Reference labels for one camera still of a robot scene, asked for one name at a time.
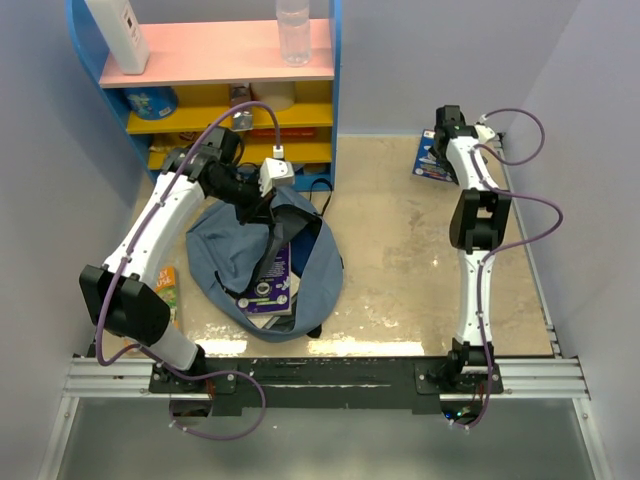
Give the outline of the blue cartoon book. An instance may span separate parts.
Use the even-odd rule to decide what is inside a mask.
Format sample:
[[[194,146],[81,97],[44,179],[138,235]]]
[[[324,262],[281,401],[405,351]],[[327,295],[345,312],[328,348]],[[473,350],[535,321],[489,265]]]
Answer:
[[[425,129],[421,136],[412,167],[412,174],[431,180],[452,183],[453,178],[443,164],[430,153],[434,144],[435,133]]]

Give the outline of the blue fabric backpack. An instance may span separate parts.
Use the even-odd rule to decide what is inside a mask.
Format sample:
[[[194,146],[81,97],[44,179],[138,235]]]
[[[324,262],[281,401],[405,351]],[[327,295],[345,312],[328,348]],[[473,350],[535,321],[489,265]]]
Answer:
[[[289,187],[271,203],[274,223],[241,225],[234,206],[215,202],[186,233],[190,274],[208,300],[257,338],[277,343],[317,338],[341,295],[344,262],[324,208]],[[300,278],[293,314],[262,329],[236,306],[269,270],[278,251],[291,247],[291,271]]]

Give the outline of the purple cover book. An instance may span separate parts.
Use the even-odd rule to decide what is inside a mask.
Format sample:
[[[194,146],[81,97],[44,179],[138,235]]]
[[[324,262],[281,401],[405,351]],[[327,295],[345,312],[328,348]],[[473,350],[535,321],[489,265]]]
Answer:
[[[283,246],[273,264],[254,286],[236,301],[236,306],[250,319],[289,314],[292,306],[291,247]]]

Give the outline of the white coffee cover book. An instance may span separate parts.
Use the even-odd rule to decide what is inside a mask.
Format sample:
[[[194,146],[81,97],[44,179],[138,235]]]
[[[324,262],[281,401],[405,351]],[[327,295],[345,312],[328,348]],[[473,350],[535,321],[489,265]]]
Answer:
[[[251,315],[250,319],[254,325],[262,329],[272,328],[281,318],[288,317],[293,314],[294,306],[297,302],[298,290],[299,290],[300,278],[295,275],[290,275],[289,282],[289,308],[284,310],[280,308],[279,312],[270,311],[264,314]]]

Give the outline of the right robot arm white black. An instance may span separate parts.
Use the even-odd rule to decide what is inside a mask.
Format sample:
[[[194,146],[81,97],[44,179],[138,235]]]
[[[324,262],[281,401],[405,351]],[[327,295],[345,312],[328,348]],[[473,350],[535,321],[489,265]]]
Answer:
[[[457,105],[436,109],[431,153],[461,188],[449,226],[461,274],[459,320],[441,374],[459,393],[488,394],[497,381],[490,328],[492,253],[503,243],[511,200],[498,191],[480,153],[491,136],[488,127],[467,123]]]

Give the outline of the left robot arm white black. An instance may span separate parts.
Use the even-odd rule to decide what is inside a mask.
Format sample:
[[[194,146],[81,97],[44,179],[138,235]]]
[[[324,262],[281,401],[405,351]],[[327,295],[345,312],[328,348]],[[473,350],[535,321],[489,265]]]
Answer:
[[[172,150],[124,240],[101,265],[84,267],[79,284],[96,327],[100,365],[120,357],[104,354],[103,336],[110,333],[127,339],[125,351],[144,351],[173,369],[171,378],[183,391],[196,392],[205,385],[203,349],[174,325],[155,286],[178,234],[206,198],[231,207],[240,223],[268,221],[271,197],[261,193],[258,173],[240,172],[243,151],[241,136],[223,127],[208,129],[190,147]]]

